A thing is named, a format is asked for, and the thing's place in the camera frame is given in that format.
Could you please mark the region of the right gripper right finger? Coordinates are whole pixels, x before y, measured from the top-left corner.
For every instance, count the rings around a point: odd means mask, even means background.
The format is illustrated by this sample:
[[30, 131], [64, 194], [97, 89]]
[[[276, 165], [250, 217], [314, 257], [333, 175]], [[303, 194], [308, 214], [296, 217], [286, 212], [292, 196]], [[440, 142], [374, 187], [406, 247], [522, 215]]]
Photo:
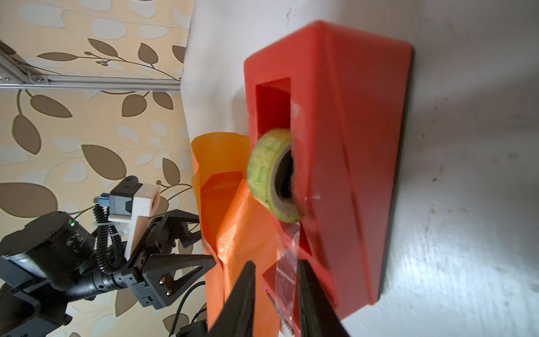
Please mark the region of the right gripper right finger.
[[348, 337], [308, 261], [298, 262], [298, 276], [301, 336]]

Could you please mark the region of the red tape dispenser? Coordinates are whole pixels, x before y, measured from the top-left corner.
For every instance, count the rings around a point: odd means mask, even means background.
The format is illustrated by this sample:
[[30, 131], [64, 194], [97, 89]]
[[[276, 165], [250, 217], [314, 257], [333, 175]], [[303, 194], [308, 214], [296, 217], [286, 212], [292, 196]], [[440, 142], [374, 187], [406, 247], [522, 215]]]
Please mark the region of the red tape dispenser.
[[285, 252], [262, 281], [295, 336], [300, 260], [340, 319], [380, 297], [413, 57], [408, 42], [316, 21], [244, 63], [252, 149], [272, 129], [292, 135], [300, 220], [275, 220]]

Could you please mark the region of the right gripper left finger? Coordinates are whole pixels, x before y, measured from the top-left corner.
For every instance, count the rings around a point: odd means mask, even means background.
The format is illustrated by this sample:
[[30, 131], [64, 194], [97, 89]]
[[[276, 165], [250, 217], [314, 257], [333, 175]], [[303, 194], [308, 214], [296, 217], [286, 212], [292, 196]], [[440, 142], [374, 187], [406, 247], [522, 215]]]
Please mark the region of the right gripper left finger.
[[207, 336], [252, 337], [255, 317], [255, 264], [241, 271], [221, 313]]

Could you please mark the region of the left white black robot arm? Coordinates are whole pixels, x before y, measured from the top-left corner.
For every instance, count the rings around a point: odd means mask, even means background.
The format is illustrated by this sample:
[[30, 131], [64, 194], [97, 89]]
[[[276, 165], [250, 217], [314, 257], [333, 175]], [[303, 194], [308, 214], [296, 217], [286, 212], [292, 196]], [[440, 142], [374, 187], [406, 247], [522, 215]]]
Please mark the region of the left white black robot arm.
[[1, 335], [45, 336], [69, 324], [67, 305], [128, 289], [144, 306], [172, 305], [215, 266], [208, 255], [174, 254], [201, 238], [197, 215], [175, 210], [155, 218], [130, 258], [103, 272], [96, 239], [65, 212], [53, 212], [1, 240]]

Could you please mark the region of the green patterned tape roll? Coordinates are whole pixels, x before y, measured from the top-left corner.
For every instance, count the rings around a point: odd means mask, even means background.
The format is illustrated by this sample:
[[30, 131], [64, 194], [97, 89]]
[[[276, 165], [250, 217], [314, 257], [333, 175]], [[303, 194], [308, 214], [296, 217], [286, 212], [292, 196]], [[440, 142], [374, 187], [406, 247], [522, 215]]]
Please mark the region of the green patterned tape roll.
[[285, 223], [300, 220], [300, 212], [293, 199], [293, 173], [291, 132], [288, 129], [268, 131], [251, 153], [247, 183], [253, 197]]

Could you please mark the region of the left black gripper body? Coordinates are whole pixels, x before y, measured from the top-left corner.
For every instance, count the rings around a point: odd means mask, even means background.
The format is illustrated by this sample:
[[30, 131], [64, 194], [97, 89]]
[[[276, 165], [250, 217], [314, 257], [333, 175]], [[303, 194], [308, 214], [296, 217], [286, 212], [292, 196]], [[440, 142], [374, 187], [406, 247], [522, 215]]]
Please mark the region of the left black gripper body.
[[143, 307], [163, 309], [179, 297], [175, 274], [181, 268], [181, 257], [173, 249], [181, 229], [175, 217], [156, 218], [122, 270], [123, 282]]

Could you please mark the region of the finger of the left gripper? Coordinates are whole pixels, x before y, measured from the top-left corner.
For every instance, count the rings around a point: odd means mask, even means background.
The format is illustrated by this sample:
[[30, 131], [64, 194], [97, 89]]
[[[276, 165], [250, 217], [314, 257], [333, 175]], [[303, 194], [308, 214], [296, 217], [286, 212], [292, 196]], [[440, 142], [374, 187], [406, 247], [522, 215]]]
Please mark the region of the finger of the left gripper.
[[183, 248], [188, 248], [202, 239], [200, 230], [192, 232], [189, 224], [199, 224], [199, 216], [181, 210], [168, 211], [161, 219], [161, 234], [168, 244], [180, 240]]
[[216, 265], [211, 255], [153, 254], [142, 269], [143, 307], [171, 306]]

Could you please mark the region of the yellow orange wrapping paper sheet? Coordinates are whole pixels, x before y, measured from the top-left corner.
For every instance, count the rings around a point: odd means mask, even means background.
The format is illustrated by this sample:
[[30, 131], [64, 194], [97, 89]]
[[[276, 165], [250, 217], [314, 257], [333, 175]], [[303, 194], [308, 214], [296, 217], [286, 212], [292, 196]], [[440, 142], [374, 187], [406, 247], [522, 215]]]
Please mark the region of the yellow orange wrapping paper sheet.
[[278, 336], [279, 315], [265, 293], [262, 274], [277, 261], [279, 235], [273, 215], [251, 195], [247, 136], [216, 132], [192, 142], [192, 185], [202, 229], [204, 252], [216, 266], [206, 274], [208, 323], [212, 326], [244, 265], [256, 266], [254, 336]]

